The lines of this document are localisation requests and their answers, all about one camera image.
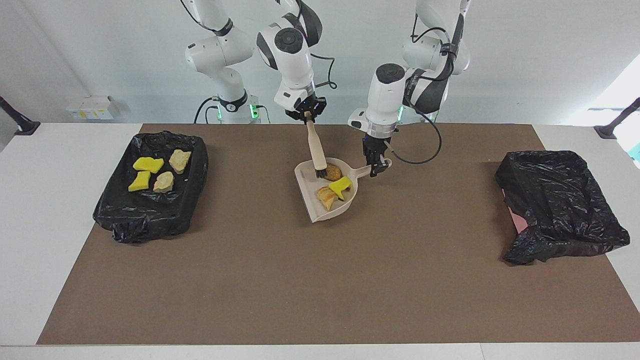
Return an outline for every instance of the black pole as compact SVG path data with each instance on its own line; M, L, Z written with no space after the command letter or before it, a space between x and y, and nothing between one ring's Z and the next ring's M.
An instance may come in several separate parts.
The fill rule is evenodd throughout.
M616 117L615 120L611 122L611 124L607 126L594 126L593 128L596 129L596 133L598 133L601 138L615 139L616 135L613 135L613 129L615 129L616 126L622 124L622 122L629 115L633 114L634 111L638 110L638 108L640 108L640 97L638 97L636 101L634 101L634 103L631 104L628 108L622 110L620 115L618 115L618 117Z
M4 110L4 112L7 113L18 125L18 131L15 132L15 135L31 135L36 131L38 126L40 126L39 121L31 121L31 119L19 113L18 110L9 105L4 97L1 96L0 108L2 108L2 110Z

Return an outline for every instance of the black plastic bag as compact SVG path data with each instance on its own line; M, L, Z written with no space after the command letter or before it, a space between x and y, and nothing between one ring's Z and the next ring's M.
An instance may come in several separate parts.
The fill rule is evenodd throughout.
M181 175L169 165L175 149L191 151L191 158ZM128 187L138 172L133 163L140 157L164 159L157 174L152 174L149 189L129 192ZM138 134L131 139L122 159L98 201L93 219L113 232L119 243L143 243L149 240L185 233L198 197L207 180L209 157L201 138L163 131L157 134ZM153 192L156 177L171 171L175 176L173 190Z
M587 163L572 151L509 152L495 178L528 224L503 257L511 264L595 256L630 243Z

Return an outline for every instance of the dustpan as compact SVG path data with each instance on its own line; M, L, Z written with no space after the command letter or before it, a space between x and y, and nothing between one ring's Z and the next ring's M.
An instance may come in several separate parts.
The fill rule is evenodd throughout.
M389 166L391 166L391 160L386 160L388 161ZM296 174L296 179L300 186L300 192L305 201L305 205L307 206L311 222L328 220L347 211L353 201L353 198L355 198L358 193L358 179L368 176L371 171L371 166L352 168L344 161L335 158L327 158L326 162L339 167L342 171L342 176L349 177L353 186L348 191L342 193L344 195L344 201L336 200L336 202L333 203L331 211L327 211L320 200L316 197L316 193L320 188L328 186L331 181L318 179L316 177L316 169L314 168L314 162L312 160L298 164L294 173Z

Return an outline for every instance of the brown tabletop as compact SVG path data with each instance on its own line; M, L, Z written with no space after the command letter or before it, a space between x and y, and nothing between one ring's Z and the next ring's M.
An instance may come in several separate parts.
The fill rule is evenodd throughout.
M304 126L143 126L207 144L191 229L132 246L94 227L38 344L640 341L606 256L500 260L515 228L493 175L506 152L543 148L533 128L440 128L436 160L395 161L311 224L293 174ZM327 156L364 165L362 133L317 130ZM404 126L394 145L418 160L434 139Z

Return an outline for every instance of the yellow food piece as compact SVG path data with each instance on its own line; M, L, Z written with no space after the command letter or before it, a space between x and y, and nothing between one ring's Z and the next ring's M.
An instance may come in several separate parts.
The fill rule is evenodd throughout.
M187 167L191 151L182 151L175 149L171 158L169 159L169 165L173 168L176 174L180 175L184 172L184 168Z
M352 186L353 183L351 183L351 180L348 177L343 176L340 180L334 181L333 183L329 184L329 189L331 189L331 191L338 195L340 200L344 200L344 195L342 194L342 192L344 190L347 190L348 188L351 188Z
M154 184L154 192L166 193L173 190L173 174L170 171L158 175Z
M327 211L331 211L331 206L335 202L336 195L328 187L320 188L316 193L318 200L322 202L322 205Z
M133 168L137 171L151 171L157 174L164 165L164 159L139 158L133 163Z
M149 179L151 178L151 172L140 171L136 179L129 185L130 192L137 192L138 190L146 190L149 188Z
M326 164L326 176L324 177L329 181L338 181L342 177L342 171L334 164Z

